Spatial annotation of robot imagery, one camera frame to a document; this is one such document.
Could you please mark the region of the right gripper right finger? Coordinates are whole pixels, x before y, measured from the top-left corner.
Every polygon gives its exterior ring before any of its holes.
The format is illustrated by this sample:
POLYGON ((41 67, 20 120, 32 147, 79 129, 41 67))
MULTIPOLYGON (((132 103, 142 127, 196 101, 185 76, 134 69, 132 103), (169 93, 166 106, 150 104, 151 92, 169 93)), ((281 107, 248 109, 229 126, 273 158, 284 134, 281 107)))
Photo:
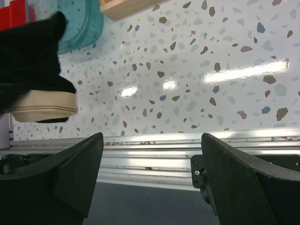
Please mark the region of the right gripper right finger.
POLYGON ((202 135, 202 154, 222 225, 298 225, 300 173, 202 135))

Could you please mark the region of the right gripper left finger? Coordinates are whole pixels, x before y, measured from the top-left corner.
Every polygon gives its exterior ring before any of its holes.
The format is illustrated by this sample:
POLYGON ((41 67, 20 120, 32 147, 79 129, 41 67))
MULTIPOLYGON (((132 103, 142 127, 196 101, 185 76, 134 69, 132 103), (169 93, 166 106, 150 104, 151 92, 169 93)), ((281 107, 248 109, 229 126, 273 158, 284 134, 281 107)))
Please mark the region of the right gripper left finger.
POLYGON ((88 217, 103 154, 102 133, 55 154, 0 160, 3 225, 81 225, 88 217))

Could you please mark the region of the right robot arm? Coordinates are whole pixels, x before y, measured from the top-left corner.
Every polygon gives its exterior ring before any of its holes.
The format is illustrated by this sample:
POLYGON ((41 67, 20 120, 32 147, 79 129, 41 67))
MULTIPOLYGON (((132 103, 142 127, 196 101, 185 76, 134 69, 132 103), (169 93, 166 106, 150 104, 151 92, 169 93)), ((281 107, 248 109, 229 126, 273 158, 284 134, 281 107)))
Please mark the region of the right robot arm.
POLYGON ((14 141, 0 152, 3 225, 297 225, 300 134, 14 141))

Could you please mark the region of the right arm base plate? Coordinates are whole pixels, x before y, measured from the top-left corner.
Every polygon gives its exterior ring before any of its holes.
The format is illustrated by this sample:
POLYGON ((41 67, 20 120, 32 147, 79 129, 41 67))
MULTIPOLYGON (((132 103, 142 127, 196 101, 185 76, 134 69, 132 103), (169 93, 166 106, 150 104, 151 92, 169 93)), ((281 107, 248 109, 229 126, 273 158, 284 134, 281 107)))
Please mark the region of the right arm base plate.
POLYGON ((217 216, 218 213, 215 206, 208 174, 205 169, 205 161, 203 155, 192 156, 190 162, 193 187, 200 189, 203 199, 207 204, 211 206, 213 213, 217 216))

